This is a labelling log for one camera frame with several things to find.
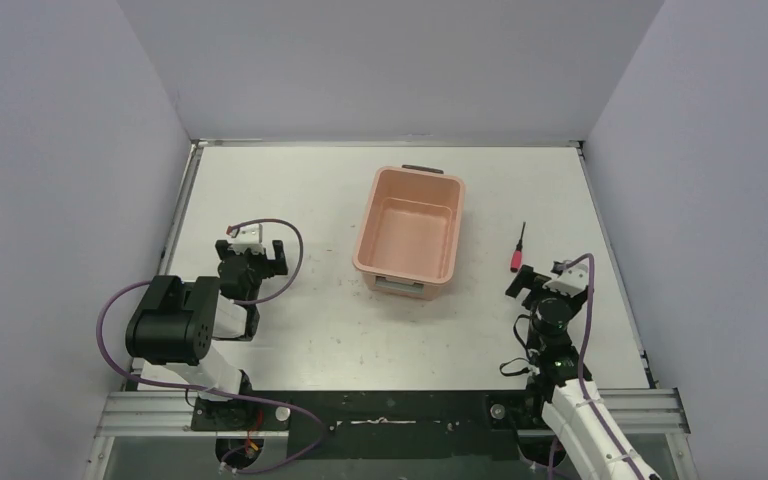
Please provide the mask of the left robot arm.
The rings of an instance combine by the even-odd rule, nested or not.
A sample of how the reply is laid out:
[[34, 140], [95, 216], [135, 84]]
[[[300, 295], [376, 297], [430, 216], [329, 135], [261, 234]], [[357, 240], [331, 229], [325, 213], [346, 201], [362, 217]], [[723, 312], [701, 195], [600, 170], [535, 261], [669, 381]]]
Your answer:
[[256, 335], [260, 312], [255, 302], [263, 281], [288, 273], [282, 241], [272, 247], [268, 256], [259, 243], [216, 241], [216, 275], [193, 282], [155, 276], [125, 331], [131, 356], [203, 388], [194, 410], [197, 419], [214, 427], [242, 431], [254, 426], [262, 411], [246, 396], [252, 391], [247, 374], [212, 343], [246, 342]]

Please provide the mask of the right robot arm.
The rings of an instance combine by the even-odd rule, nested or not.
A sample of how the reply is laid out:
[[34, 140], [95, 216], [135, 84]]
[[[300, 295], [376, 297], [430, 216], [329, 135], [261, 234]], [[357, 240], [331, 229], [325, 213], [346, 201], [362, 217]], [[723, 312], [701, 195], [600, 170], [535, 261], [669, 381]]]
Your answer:
[[512, 331], [524, 350], [520, 372], [529, 378], [523, 413], [532, 426], [554, 434], [547, 453], [532, 459], [551, 471], [562, 450], [582, 479], [659, 478], [605, 405], [584, 362], [589, 341], [575, 346], [568, 333], [580, 311], [592, 311], [589, 268], [557, 263], [545, 275], [522, 265], [505, 291], [511, 298], [520, 293], [526, 297], [517, 319], [527, 323], [527, 331]]

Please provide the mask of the pink plastic bin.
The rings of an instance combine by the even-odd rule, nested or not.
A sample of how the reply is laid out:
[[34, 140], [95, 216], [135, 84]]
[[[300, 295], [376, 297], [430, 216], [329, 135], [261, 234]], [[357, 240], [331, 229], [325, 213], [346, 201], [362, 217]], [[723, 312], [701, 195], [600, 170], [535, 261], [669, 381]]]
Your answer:
[[439, 169], [382, 167], [373, 180], [352, 263], [366, 286], [430, 301], [454, 276], [466, 187]]

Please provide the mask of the red handled screwdriver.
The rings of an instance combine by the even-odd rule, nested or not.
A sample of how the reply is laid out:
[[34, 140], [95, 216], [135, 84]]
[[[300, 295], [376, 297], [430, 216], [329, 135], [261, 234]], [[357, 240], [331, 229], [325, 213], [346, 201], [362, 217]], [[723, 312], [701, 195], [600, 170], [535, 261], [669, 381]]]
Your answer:
[[518, 273], [523, 265], [524, 234], [525, 234], [526, 225], [527, 225], [527, 222], [523, 221], [521, 230], [520, 230], [519, 239], [516, 243], [514, 252], [511, 256], [510, 271], [514, 274]]

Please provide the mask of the aluminium front rail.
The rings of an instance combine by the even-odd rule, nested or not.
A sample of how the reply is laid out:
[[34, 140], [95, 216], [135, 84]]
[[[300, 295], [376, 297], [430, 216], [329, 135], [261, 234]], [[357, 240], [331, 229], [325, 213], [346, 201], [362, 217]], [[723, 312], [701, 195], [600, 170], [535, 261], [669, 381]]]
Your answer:
[[[513, 418], [523, 436], [543, 433], [526, 417], [523, 390], [462, 391], [275, 391], [273, 397], [298, 405], [330, 430], [348, 425], [441, 424], [483, 428], [504, 426]], [[619, 389], [602, 392], [605, 405], [628, 434], [673, 434], [690, 430], [680, 396], [670, 389]], [[96, 428], [98, 437], [202, 436], [217, 438], [285, 437], [307, 417], [262, 406], [256, 424], [243, 429], [210, 425], [196, 417], [197, 398], [176, 391], [129, 391], [109, 395]]]

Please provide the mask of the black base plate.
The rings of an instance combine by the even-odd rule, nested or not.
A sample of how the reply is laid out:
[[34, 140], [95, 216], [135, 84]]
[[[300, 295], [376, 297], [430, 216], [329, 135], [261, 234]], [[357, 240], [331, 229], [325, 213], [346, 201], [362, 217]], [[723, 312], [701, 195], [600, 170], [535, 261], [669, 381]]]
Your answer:
[[250, 465], [270, 436], [304, 460], [560, 460], [524, 390], [263, 391], [251, 401], [194, 398], [190, 428], [217, 433], [216, 456]]

